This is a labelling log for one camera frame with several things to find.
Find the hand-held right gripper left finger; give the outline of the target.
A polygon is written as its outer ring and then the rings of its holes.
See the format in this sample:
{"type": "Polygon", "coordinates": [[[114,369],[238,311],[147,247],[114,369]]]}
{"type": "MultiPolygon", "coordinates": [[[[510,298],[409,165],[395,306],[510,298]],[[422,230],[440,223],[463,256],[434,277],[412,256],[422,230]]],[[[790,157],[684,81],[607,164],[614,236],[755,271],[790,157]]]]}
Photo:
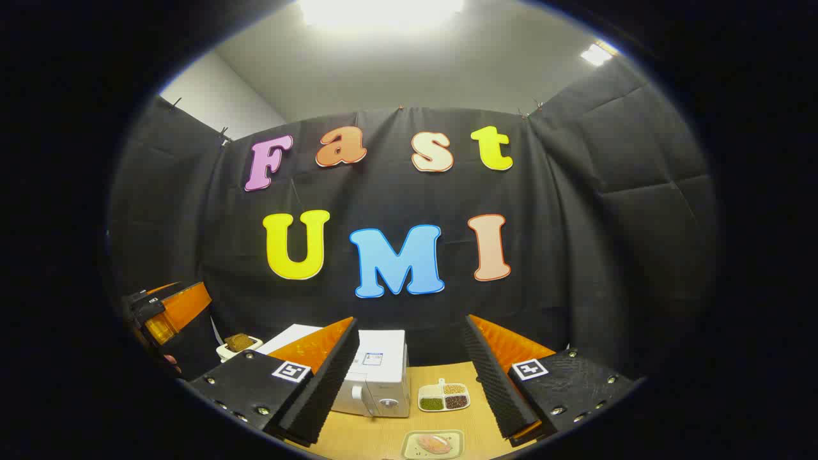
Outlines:
{"type": "Polygon", "coordinates": [[[309,447],[358,348],[357,320],[348,317],[269,353],[242,350],[187,386],[240,424],[309,447]]]}

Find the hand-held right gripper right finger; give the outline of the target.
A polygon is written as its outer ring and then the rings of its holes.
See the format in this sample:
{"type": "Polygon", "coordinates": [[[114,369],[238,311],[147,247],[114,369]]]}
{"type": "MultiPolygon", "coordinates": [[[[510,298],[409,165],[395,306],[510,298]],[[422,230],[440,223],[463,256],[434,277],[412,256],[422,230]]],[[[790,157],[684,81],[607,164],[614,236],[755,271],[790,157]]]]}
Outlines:
{"type": "Polygon", "coordinates": [[[638,384],[576,348],[555,351],[473,314],[463,341],[500,434],[514,447],[573,430],[638,384]]]}

